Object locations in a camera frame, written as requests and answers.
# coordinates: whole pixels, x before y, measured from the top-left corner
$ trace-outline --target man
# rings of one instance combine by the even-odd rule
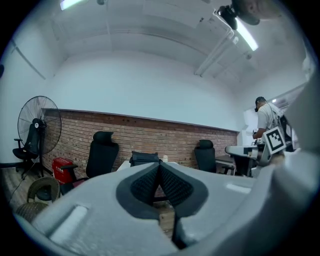
[[[281,128],[279,117],[283,116],[283,112],[272,103],[268,103],[264,97],[256,98],[255,111],[258,112],[258,131],[252,136],[255,140],[261,138],[265,131],[277,126]]]

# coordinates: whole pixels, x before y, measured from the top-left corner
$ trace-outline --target headrest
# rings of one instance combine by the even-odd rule
[[[199,148],[204,150],[204,149],[212,149],[214,147],[214,144],[212,143],[211,140],[208,139],[200,139],[199,142]]]
[[[113,131],[97,131],[93,135],[93,140],[96,143],[103,144],[103,145],[111,144],[112,143],[112,140],[111,140],[112,134],[114,134]]]

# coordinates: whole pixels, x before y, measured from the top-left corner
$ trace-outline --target white ceiling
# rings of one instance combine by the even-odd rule
[[[83,0],[64,11],[59,3],[50,1],[46,11],[38,10],[38,21],[49,24],[67,57],[95,51],[139,51],[183,62],[196,70],[226,32],[210,13],[231,0],[212,0],[211,4],[202,0],[108,0],[107,5]],[[236,32],[238,44],[211,65],[209,75],[232,88],[292,62],[302,63],[302,40],[286,17],[245,26],[259,48],[252,52]]]

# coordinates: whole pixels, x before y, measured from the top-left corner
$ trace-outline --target rattan chair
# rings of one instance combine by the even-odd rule
[[[16,213],[28,222],[31,222],[48,204],[43,202],[35,202],[36,193],[43,187],[51,187],[51,200],[54,202],[60,197],[60,185],[53,177],[43,177],[36,180],[28,189],[26,203],[19,206]]]

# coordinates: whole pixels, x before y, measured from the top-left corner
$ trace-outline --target light fixture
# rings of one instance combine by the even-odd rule
[[[247,28],[244,26],[244,24],[240,21],[239,18],[235,18],[237,23],[237,31],[239,34],[243,37],[243,39],[247,42],[247,44],[250,46],[252,51],[255,51],[258,49],[258,44],[256,40],[253,38],[253,36],[250,34],[250,32],[247,30]]]
[[[81,1],[83,1],[83,0],[63,0],[60,3],[61,10],[63,11],[65,9],[69,8],[70,6],[73,6]]]

